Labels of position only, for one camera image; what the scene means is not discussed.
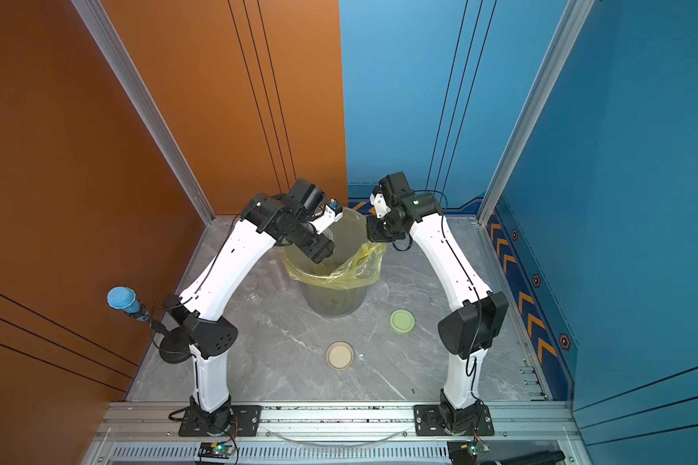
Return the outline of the clear plastic jar lid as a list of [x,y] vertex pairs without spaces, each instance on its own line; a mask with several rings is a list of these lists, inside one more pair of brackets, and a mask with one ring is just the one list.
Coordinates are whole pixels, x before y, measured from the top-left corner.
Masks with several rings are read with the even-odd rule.
[[416,292],[411,298],[412,304],[416,307],[429,306],[431,301],[430,296],[424,292]]

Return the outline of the green jar lid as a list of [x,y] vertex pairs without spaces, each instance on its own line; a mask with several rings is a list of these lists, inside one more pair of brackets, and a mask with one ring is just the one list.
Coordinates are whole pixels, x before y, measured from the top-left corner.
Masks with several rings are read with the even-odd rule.
[[405,309],[395,310],[389,319],[392,331],[398,334],[407,334],[415,327],[415,317]]

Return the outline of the cream jar lid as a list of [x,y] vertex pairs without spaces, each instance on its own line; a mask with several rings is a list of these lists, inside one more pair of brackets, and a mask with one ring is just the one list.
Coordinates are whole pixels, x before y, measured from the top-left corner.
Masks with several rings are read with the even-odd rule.
[[349,368],[354,362],[355,353],[350,344],[344,341],[333,343],[326,352],[326,362],[333,370]]

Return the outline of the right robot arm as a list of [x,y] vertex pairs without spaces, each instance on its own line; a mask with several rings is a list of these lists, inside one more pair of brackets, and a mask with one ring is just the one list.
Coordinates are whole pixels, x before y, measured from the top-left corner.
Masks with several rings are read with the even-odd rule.
[[368,239],[393,243],[407,238],[418,245],[448,300],[450,313],[437,324],[448,352],[438,406],[440,427],[451,435],[494,435],[479,383],[484,359],[503,326],[506,295],[493,292],[469,263],[434,193],[415,192],[405,174],[396,172],[374,187],[370,203],[375,214],[368,218]]

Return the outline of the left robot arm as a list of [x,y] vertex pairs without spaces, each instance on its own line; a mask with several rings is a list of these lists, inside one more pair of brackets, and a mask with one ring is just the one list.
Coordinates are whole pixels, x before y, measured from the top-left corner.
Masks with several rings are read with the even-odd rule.
[[228,352],[238,329],[224,311],[252,267],[277,245],[295,245],[316,264],[335,244],[325,232],[343,215],[343,205],[300,178],[288,193],[254,196],[232,224],[232,231],[194,282],[164,308],[185,335],[193,358],[194,391],[184,418],[210,436],[227,436],[235,425],[227,385]]

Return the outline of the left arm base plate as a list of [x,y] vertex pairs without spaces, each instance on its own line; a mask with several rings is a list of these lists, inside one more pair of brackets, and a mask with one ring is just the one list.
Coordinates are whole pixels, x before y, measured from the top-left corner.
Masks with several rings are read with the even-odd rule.
[[193,406],[187,407],[178,428],[180,437],[250,438],[257,435],[262,408],[259,405],[236,405],[229,408],[225,420],[205,419]]

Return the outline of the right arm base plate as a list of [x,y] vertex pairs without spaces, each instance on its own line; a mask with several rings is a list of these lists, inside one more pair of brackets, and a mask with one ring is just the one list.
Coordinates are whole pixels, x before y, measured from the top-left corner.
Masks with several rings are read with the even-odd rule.
[[474,403],[465,409],[454,410],[447,404],[415,405],[416,434],[428,436],[483,436],[496,434],[494,419],[487,405]]

